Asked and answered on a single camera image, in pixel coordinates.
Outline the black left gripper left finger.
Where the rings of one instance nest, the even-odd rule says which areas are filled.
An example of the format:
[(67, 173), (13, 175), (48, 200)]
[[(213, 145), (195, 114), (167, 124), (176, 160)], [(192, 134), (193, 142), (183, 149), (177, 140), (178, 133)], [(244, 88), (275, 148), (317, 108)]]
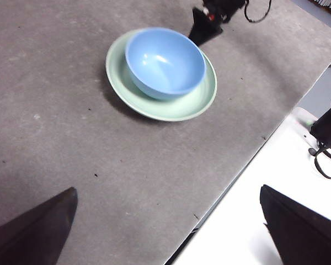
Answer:
[(0, 264), (56, 264), (74, 221), (76, 188), (0, 226)]

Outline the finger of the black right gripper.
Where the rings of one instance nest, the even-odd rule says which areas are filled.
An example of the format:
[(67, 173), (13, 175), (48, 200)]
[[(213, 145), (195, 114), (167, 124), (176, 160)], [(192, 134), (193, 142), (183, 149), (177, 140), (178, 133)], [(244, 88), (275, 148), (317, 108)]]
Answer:
[(213, 14), (206, 15), (198, 8), (193, 8), (193, 21), (189, 39), (197, 46), (206, 43), (223, 32), (220, 17)]

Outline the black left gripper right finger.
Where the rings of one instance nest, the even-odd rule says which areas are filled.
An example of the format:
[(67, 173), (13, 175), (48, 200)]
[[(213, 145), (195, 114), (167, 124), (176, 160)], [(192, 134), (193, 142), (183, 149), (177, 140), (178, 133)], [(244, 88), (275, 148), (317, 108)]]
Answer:
[(260, 204), (283, 264), (331, 264), (331, 220), (268, 185)]

